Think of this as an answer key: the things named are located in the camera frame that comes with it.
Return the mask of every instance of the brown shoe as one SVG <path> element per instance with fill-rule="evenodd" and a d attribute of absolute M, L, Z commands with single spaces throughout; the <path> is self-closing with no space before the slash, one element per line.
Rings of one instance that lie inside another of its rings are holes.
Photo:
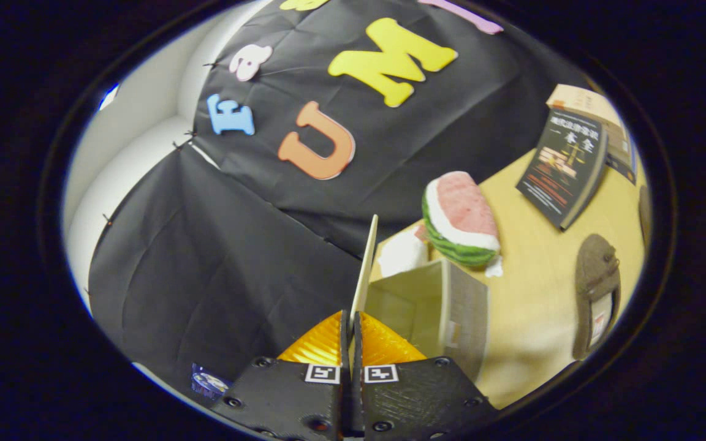
<path fill-rule="evenodd" d="M 650 245 L 650 229 L 653 226 L 653 206 L 650 201 L 650 191 L 644 185 L 639 188 L 639 222 L 642 223 L 642 237 L 647 248 Z"/>
<path fill-rule="evenodd" d="M 620 307 L 620 261 L 600 235 L 590 235 L 577 255 L 578 327 L 574 358 L 582 360 L 610 332 Z"/>

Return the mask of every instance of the foam letter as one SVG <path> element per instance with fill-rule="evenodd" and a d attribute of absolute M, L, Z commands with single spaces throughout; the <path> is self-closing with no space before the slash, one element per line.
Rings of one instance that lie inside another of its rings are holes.
<path fill-rule="evenodd" d="M 238 81 L 250 81 L 260 69 L 260 65 L 271 56 L 272 52 L 274 50 L 271 47 L 246 45 L 233 55 L 228 70 L 236 73 Z"/>
<path fill-rule="evenodd" d="M 238 103 L 232 100 L 219 102 L 216 93 L 208 97 L 208 117 L 214 133 L 221 134 L 225 130 L 241 130 L 245 134 L 255 134 L 255 125 L 252 123 L 252 109 L 241 106 L 241 111 L 234 112 Z"/>
<path fill-rule="evenodd" d="M 333 76 L 348 74 L 362 81 L 384 96 L 387 106 L 396 108 L 407 100 L 414 89 L 408 83 L 396 83 L 386 75 L 412 81 L 424 81 L 421 69 L 410 58 L 414 56 L 421 67 L 437 72 L 457 58 L 453 48 L 440 47 L 397 24 L 392 18 L 381 18 L 366 27 L 366 34 L 383 52 L 346 50 L 328 65 Z"/>
<path fill-rule="evenodd" d="M 299 134 L 290 132 L 279 146 L 277 156 L 283 161 L 291 161 L 296 167 L 316 179 L 336 178 L 353 160 L 355 140 L 342 125 L 317 109 L 317 103 L 310 101 L 296 118 L 299 127 L 312 126 L 334 142 L 334 152 L 327 158 L 306 147 L 299 140 Z"/>
<path fill-rule="evenodd" d="M 451 12 L 456 16 L 462 17 L 468 22 L 471 22 L 476 25 L 476 27 L 479 28 L 479 31 L 485 32 L 490 36 L 493 36 L 494 34 L 503 31 L 501 25 L 493 23 L 485 18 L 479 17 L 476 14 L 473 14 L 473 12 L 470 12 L 467 9 L 462 9 L 459 6 L 454 5 L 454 3 L 447 2 L 446 0 L 418 0 L 418 2 L 424 5 L 437 6 L 439 8 L 445 9 L 448 12 Z"/>
<path fill-rule="evenodd" d="M 323 6 L 328 0 L 287 0 L 279 6 L 282 10 L 296 9 L 296 11 L 309 11 Z"/>

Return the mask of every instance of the wooden table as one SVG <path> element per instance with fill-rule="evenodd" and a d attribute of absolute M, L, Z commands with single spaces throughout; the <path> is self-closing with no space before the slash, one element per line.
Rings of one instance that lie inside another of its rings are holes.
<path fill-rule="evenodd" d="M 476 385 L 497 408 L 526 396 L 574 360 L 574 276 L 583 240 L 597 233 L 617 250 L 622 284 L 618 317 L 644 260 L 639 187 L 645 173 L 639 159 L 636 186 L 604 167 L 596 195 L 561 233 L 515 188 L 532 156 L 530 151 L 479 185 L 498 223 L 503 276 L 488 278 L 483 271 L 461 267 L 490 288 L 487 348 Z M 370 282 L 382 278 L 378 258 L 388 240 L 378 244 Z M 430 260 L 440 257 L 431 248 Z"/>

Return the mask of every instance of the watermelon plush toy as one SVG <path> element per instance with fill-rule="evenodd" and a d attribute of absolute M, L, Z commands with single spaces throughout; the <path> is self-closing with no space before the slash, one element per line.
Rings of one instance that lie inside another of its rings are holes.
<path fill-rule="evenodd" d="M 469 174 L 450 172 L 430 182 L 421 208 L 426 237 L 449 260 L 478 267 L 498 256 L 492 209 Z"/>

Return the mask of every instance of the yellow letter m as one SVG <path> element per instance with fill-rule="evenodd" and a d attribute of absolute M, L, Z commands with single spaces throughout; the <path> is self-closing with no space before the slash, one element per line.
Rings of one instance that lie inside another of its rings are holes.
<path fill-rule="evenodd" d="M 414 88 L 409 83 L 396 83 L 386 75 L 424 81 L 426 77 L 410 58 L 414 56 L 421 67 L 437 72 L 457 58 L 453 48 L 440 47 L 398 25 L 392 18 L 381 18 L 366 27 L 366 34 L 383 52 L 346 50 L 337 54 L 328 65 L 333 76 L 348 74 L 377 90 L 384 102 L 392 108 L 407 100 Z"/>

